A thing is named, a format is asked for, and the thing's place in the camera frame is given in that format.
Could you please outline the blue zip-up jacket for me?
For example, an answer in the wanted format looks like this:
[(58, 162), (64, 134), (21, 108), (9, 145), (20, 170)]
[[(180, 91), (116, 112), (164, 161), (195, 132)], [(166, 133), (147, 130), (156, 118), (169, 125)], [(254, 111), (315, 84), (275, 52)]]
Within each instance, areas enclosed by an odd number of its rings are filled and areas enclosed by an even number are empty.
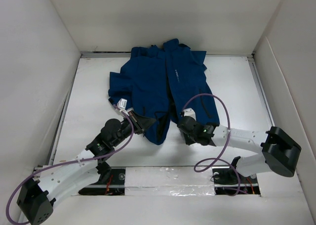
[(109, 102), (126, 99), (128, 109), (155, 119), (145, 137), (156, 145), (165, 141), (170, 122), (178, 123), (184, 108), (192, 108), (203, 125), (218, 124), (215, 100), (206, 82), (205, 57), (206, 51), (191, 50), (178, 39), (165, 42), (162, 48), (133, 47), (120, 72), (110, 73)]

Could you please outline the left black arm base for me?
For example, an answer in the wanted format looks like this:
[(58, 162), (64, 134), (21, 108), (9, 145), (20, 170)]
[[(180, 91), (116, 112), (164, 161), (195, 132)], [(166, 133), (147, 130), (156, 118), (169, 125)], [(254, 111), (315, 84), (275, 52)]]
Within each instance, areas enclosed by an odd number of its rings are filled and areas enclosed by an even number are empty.
[(83, 196), (121, 196), (125, 195), (126, 167), (109, 167), (100, 175), (97, 182), (78, 191)]

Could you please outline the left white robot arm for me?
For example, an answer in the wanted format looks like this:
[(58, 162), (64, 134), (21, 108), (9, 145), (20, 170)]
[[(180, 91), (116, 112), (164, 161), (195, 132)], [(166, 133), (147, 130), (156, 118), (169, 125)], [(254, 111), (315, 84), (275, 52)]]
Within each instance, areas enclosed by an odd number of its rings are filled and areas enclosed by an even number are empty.
[(116, 146), (129, 143), (134, 134), (143, 134), (156, 120), (121, 110), (122, 121), (109, 119), (95, 139), (72, 161), (55, 165), (56, 170), (38, 180), (28, 179), (21, 186), (17, 205), (28, 222), (40, 225), (64, 199), (89, 184), (106, 183), (111, 167), (107, 159), (117, 153)]

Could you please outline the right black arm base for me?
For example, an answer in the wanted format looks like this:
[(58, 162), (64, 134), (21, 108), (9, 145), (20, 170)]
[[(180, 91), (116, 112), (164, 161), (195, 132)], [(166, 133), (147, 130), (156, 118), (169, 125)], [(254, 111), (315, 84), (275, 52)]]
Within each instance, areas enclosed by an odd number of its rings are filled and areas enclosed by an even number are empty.
[(212, 167), (211, 181), (214, 183), (215, 195), (260, 195), (259, 183), (256, 175), (239, 179), (229, 165)]

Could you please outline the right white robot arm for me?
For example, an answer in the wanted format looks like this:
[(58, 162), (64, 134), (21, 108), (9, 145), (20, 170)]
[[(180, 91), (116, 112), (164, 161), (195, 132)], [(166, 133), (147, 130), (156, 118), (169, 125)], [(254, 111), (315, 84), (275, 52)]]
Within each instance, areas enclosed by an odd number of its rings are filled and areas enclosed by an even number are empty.
[(228, 129), (215, 123), (202, 125), (190, 116), (183, 117), (177, 127), (191, 141), (203, 146), (227, 146), (253, 152), (252, 156), (237, 156), (233, 160), (233, 167), (228, 170), (233, 182), (265, 172), (294, 176), (301, 146), (279, 127), (272, 126), (263, 132)]

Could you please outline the silver aluminium rail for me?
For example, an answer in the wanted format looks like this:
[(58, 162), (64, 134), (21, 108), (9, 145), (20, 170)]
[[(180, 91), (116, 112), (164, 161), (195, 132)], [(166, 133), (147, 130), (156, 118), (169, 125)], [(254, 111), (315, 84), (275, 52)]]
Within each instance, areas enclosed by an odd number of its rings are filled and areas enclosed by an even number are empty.
[(266, 121), (267, 121), (269, 127), (274, 126), (275, 125), (274, 119), (271, 115), (270, 107), (269, 107), (269, 104), (267, 102), (267, 98), (266, 98), (266, 95), (265, 95), (265, 92), (264, 92), (264, 89), (263, 89), (263, 86), (262, 86), (262, 83), (260, 80), (260, 76), (259, 76), (256, 64), (255, 64), (255, 60), (253, 58), (253, 55), (248, 55), (247, 60), (248, 60), (248, 64), (249, 64), (249, 67), (250, 67), (250, 70), (251, 70), (251, 73), (253, 76), (253, 80), (254, 80), (259, 98), (260, 98), (261, 105), (264, 109), (264, 115), (265, 115)]

